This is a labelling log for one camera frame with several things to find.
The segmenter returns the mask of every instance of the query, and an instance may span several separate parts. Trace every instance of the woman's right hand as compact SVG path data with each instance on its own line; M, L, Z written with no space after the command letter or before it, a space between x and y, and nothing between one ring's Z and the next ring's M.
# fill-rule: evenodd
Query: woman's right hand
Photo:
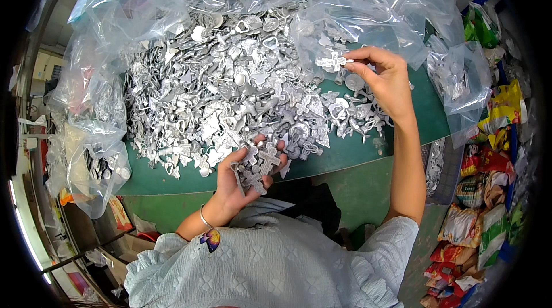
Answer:
M350 51L343 57L354 59L355 62L348 62L345 68L364 79L395 125L415 120L409 75L402 57L372 46ZM366 66L368 63L376 67L377 73Z

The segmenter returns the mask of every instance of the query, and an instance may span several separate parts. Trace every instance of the purple butterfly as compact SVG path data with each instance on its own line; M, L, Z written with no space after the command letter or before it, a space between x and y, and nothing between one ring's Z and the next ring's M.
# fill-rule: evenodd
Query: purple butterfly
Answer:
M207 247L209 248L209 253L214 252L220 243L219 231L215 228L205 231L203 235L199 238L199 244L206 242Z

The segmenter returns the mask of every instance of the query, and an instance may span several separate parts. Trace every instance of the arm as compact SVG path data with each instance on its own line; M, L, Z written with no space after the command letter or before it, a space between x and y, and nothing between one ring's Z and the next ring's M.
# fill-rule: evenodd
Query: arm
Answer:
M377 103L395 124L391 197L384 222L405 216L419 225L426 201L426 178L406 63L400 56L376 47L357 49L343 56L355 60L345 68L366 81ZM366 66L368 63L376 67L376 72Z
M258 143L265 140L264 135L257 136L254 141ZM277 148L281 151L284 148L284 142L279 141ZM243 160L247 150L245 147L230 153L217 168L217 189L215 194L203 207L203 218L213 227L227 225L232 218L238 215L241 209L250 202L257 199L260 194L253 188L249 188L242 196L239 191L236 176L230 168L231 162ZM285 154L280 155L280 166L274 170L279 172L288 162ZM268 188L272 185L272 177L264 175L263 185ZM204 224L199 216L199 210L192 213L180 224L175 233L180 235L186 241L190 241L196 235L202 234L209 228Z

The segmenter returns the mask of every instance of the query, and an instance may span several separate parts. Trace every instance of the green plastic bag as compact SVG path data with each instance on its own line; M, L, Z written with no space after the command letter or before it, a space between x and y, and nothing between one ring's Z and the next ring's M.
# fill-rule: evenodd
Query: green plastic bag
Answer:
M492 49L499 44L499 31L479 4L469 4L469 11L464 17L464 38L466 41L478 41L483 48Z
M509 223L506 217L506 207L498 204L483 216L483 230L479 245L478 270L493 265L499 256L502 243L506 241Z

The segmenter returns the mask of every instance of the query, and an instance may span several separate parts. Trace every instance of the fluorescent light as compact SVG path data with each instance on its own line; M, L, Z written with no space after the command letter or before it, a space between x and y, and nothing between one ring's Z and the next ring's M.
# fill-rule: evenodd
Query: fluorescent light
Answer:
M17 221L19 222L19 229L23 232L23 237L25 238L25 242L27 243L27 247L29 248L29 251L31 252L32 257L35 259L35 262L37 263L38 268L42 271L44 268L38 261L37 254L34 252L34 249L32 249L31 242L29 241L29 236L27 236L27 232L25 231L25 227L23 226L23 220L21 219L21 215L19 214L19 209L16 208L16 215L17 215Z
M46 279L46 282L50 285L52 285L52 282L50 281L50 278L48 277L48 275L46 273L43 273L42 277L44 277L44 279Z
M8 186L9 186L9 191L11 192L11 199L13 200L13 204L17 206L16 194L13 191L13 182L11 180L8 180Z

